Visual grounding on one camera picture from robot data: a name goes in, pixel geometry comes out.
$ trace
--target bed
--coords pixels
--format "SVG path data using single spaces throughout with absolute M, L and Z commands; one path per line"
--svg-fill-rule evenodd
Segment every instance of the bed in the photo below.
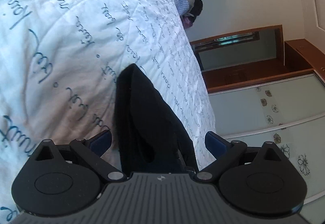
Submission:
M 199 169 L 214 158 L 215 118 L 179 14 L 184 0 L 0 0 L 0 223 L 17 214 L 11 184 L 37 144 L 111 129 L 115 83 L 131 63 L 191 137 Z

